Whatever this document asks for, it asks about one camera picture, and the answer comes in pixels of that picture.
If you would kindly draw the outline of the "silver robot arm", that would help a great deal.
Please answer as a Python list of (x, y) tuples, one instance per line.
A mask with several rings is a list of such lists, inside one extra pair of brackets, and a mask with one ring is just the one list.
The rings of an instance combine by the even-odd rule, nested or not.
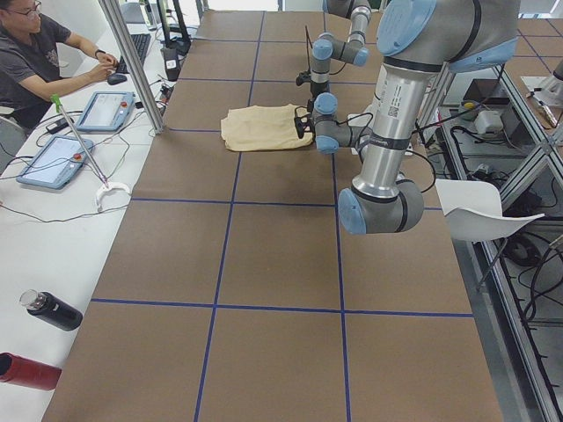
[(336, 120), (329, 91), (331, 60), (362, 66), (369, 56), (366, 1), (328, 1), (326, 11), (351, 22), (347, 41), (321, 34), (312, 46), (311, 129), (317, 149), (332, 154), (355, 146), (362, 170), (340, 192), (340, 222), (351, 234), (403, 232), (421, 219), (422, 193), (399, 176), (428, 81), (447, 64), (454, 73), (507, 62), (517, 44), (517, 1), (393, 1), (377, 30), (383, 57), (368, 128)]
[(329, 92), (331, 61), (343, 65), (352, 64), (362, 67), (369, 58), (369, 50), (365, 47), (366, 30), (371, 20), (371, 7), (368, 1), (324, 1), (324, 11), (350, 21), (346, 40), (336, 38), (332, 33), (321, 33), (312, 43), (309, 83), (311, 102), (320, 94)]

